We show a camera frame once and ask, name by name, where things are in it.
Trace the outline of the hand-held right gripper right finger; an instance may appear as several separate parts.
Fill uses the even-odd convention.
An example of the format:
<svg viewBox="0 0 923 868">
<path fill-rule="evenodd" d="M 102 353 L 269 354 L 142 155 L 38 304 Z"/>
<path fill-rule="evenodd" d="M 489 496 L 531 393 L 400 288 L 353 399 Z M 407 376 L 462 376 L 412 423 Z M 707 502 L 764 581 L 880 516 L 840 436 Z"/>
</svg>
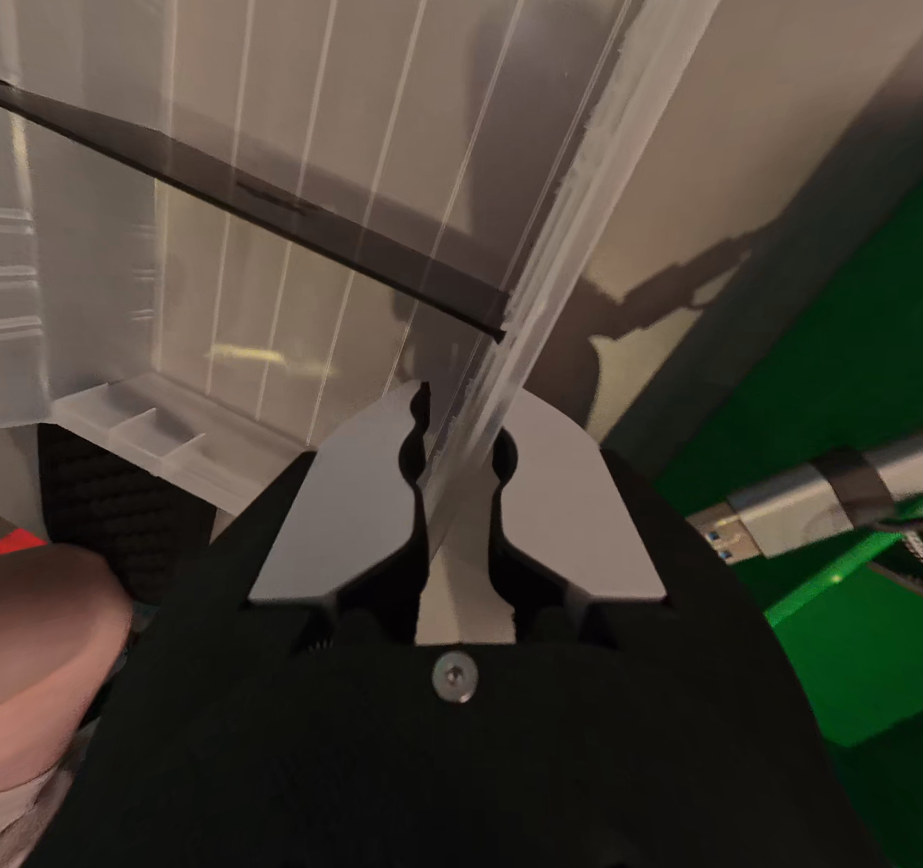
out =
<svg viewBox="0 0 923 868">
<path fill-rule="evenodd" d="M 490 579 L 510 605 L 665 598 L 600 448 L 581 426 L 521 390 L 491 464 Z"/>
</svg>

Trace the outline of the green plastic bin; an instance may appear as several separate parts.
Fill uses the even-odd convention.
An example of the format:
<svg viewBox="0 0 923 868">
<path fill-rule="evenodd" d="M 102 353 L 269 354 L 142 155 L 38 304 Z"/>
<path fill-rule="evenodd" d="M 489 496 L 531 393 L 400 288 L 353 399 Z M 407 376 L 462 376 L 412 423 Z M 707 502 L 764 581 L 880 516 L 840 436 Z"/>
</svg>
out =
<svg viewBox="0 0 923 868">
<path fill-rule="evenodd" d="M 656 479 L 684 515 L 837 446 L 921 429 L 922 189 Z M 921 597 L 863 567 L 775 630 L 841 782 L 893 866 L 922 865 Z"/>
</svg>

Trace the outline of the black divider strip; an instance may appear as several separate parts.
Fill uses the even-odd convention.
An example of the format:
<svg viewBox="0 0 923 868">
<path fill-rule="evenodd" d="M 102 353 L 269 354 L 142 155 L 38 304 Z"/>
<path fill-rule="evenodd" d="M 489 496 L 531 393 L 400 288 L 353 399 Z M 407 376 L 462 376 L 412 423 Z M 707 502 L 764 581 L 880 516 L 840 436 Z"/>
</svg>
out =
<svg viewBox="0 0 923 868">
<path fill-rule="evenodd" d="M 502 342 L 507 292 L 162 132 L 2 81 L 32 124 L 362 274 Z"/>
</svg>

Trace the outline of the black textured wrist rest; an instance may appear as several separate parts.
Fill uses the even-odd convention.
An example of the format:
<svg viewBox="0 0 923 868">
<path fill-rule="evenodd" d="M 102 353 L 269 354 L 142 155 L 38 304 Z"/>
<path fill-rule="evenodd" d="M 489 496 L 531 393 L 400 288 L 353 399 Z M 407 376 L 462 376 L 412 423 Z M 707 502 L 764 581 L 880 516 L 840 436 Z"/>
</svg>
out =
<svg viewBox="0 0 923 868">
<path fill-rule="evenodd" d="M 97 553 L 133 601 L 160 606 L 210 545 L 216 508 L 60 426 L 39 424 L 36 443 L 49 539 Z"/>
</svg>

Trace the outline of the clear plastic bin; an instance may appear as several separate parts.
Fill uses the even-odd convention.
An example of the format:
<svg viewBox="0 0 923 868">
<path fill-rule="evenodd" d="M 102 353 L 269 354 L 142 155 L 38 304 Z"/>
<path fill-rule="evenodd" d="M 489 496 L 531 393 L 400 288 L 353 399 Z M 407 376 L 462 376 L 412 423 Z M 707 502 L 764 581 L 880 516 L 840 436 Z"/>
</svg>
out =
<svg viewBox="0 0 923 868">
<path fill-rule="evenodd" d="M 2 430 L 60 426 L 237 516 L 427 382 L 427 514 L 591 342 L 698 304 L 725 240 L 580 276 L 686 65 L 688 0 L 2 0 L 2 81 L 172 136 L 510 296 L 502 342 L 2 109 Z"/>
</svg>

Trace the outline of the silver USB hub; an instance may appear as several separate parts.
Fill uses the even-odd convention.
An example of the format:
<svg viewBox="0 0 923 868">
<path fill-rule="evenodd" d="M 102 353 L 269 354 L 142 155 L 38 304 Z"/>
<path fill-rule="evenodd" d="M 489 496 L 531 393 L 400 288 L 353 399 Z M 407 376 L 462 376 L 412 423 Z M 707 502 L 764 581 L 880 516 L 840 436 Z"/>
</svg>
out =
<svg viewBox="0 0 923 868">
<path fill-rule="evenodd" d="M 727 563 L 773 558 L 851 531 L 921 533 L 922 435 L 868 451 L 839 447 L 687 517 Z"/>
</svg>

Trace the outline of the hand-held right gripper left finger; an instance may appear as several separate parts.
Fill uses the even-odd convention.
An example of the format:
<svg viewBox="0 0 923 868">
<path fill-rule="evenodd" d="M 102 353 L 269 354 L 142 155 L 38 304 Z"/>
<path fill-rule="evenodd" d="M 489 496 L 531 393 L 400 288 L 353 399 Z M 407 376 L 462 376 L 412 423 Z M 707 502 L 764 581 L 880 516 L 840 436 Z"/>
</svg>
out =
<svg viewBox="0 0 923 868">
<path fill-rule="evenodd" d="M 429 544 L 419 480 L 431 390 L 390 391 L 318 447 L 248 593 L 254 605 L 345 601 L 394 564 L 425 582 Z"/>
</svg>

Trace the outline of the person's left forearm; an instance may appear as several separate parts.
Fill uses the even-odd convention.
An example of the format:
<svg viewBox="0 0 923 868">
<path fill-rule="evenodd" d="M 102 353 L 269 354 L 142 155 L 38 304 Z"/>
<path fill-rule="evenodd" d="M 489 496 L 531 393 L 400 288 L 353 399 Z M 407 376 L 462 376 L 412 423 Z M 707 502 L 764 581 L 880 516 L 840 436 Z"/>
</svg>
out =
<svg viewBox="0 0 923 868">
<path fill-rule="evenodd" d="M 2 557 L 1 790 L 53 769 L 128 637 L 132 602 L 107 562 L 51 544 Z"/>
</svg>

